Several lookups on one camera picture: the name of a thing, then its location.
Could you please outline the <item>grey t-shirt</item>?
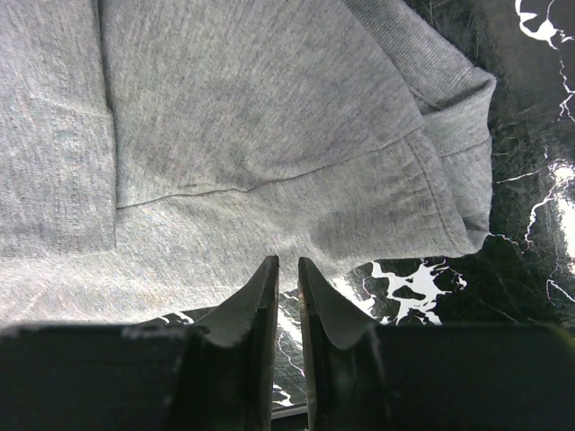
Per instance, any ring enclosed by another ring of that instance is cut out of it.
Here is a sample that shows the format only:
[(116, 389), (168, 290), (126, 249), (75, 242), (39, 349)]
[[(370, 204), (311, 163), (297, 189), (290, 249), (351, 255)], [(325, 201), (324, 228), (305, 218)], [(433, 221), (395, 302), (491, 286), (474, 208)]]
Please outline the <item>grey t-shirt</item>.
[(475, 253), (495, 86), (401, 1), (4, 1), (1, 322)]

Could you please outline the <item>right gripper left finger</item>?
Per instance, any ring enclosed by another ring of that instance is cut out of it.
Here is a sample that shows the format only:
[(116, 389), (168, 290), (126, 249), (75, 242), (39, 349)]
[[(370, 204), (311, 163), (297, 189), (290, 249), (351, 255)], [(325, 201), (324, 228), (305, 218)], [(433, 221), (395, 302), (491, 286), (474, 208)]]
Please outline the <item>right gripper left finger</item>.
[(1, 332), (4, 430), (267, 430), (279, 260), (183, 326), (26, 324)]

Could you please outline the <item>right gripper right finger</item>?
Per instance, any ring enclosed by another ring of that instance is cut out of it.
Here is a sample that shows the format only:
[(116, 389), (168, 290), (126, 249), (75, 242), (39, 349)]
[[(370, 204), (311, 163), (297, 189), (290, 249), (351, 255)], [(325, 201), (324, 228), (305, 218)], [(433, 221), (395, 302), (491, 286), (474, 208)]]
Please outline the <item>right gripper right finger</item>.
[(298, 262), (313, 430), (571, 430), (574, 342), (549, 324), (384, 325)]

